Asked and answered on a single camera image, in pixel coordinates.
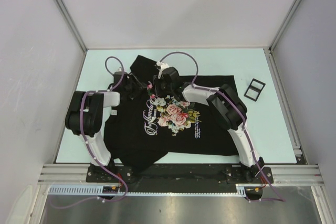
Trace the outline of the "black floral print t-shirt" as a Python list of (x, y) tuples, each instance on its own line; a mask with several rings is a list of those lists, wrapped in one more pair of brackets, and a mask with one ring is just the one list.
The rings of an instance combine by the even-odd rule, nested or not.
[[(130, 73), (141, 82), (153, 83), (155, 61), (138, 55)], [(117, 87), (121, 103), (107, 119), (104, 143), (112, 158), (143, 171), (169, 152), (236, 156), (229, 132), (215, 121), (208, 106), (178, 102), (170, 95), (156, 97), (142, 92), (134, 100)]]

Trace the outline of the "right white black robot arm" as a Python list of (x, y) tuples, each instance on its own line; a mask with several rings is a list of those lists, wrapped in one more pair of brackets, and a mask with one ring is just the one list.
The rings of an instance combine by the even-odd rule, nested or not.
[(183, 82), (178, 71), (158, 62), (159, 73), (154, 76), (154, 93), (170, 95), (178, 102), (207, 105), (215, 121), (231, 135), (237, 148), (243, 179), (254, 183), (261, 177), (265, 162), (256, 151), (247, 131), (247, 108), (237, 93), (227, 84), (219, 88)]

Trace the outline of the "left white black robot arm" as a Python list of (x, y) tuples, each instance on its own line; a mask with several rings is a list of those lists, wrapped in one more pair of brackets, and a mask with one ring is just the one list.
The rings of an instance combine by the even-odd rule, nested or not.
[(82, 138), (91, 156), (91, 163), (101, 165), (97, 174), (105, 182), (112, 181), (116, 175), (116, 169), (110, 165), (111, 153), (104, 143), (102, 126), (106, 121), (104, 112), (114, 113), (112, 108), (121, 103), (120, 92), (113, 89), (117, 84), (130, 99), (134, 99), (147, 87), (134, 74), (119, 70), (114, 73), (113, 83), (106, 90), (75, 91), (65, 117), (65, 127), (73, 135)]

